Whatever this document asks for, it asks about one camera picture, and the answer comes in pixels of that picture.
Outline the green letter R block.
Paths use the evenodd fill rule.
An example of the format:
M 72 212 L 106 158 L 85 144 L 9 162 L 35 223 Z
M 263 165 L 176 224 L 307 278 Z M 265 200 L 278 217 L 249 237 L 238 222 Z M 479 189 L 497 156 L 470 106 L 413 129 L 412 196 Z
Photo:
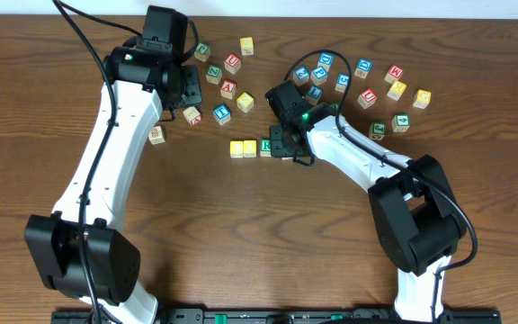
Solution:
M 269 139 L 261 139 L 260 156 L 270 158 L 272 156 L 271 141 Z

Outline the yellow letter O block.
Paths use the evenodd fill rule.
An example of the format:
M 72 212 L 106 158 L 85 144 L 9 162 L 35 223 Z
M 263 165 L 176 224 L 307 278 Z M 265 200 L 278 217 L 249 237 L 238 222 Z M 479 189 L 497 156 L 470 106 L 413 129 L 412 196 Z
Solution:
M 245 158 L 255 158 L 257 156 L 257 141 L 246 139 L 243 142 L 243 154 Z

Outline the yellow letter C block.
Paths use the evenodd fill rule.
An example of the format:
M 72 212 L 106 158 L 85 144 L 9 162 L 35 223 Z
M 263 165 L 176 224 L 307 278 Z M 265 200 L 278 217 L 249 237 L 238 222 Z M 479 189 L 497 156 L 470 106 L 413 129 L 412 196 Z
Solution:
M 244 142 L 242 140 L 231 140 L 229 151 L 231 158 L 242 158 L 244 156 Z

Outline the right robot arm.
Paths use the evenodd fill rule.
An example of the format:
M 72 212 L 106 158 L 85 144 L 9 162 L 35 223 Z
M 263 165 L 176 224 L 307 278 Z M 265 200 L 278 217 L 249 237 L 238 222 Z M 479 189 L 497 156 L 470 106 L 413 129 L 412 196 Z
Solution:
M 397 268 L 397 316 L 439 321 L 443 277 L 455 266 L 451 256 L 474 232 L 439 162 L 383 148 L 326 103 L 275 103 L 272 110 L 279 122 L 270 129 L 273 156 L 324 160 L 369 195 L 380 245 Z

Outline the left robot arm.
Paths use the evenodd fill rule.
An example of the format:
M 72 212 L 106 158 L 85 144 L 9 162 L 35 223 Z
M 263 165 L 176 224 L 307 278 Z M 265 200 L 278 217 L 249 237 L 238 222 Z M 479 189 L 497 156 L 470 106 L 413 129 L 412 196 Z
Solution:
M 99 320 L 153 323 L 158 300 L 138 280 L 140 253 L 123 234 L 145 142 L 165 110 L 201 102 L 182 43 L 141 38 L 115 48 L 91 136 L 49 216 L 32 215 L 25 241 L 43 285 L 91 304 Z

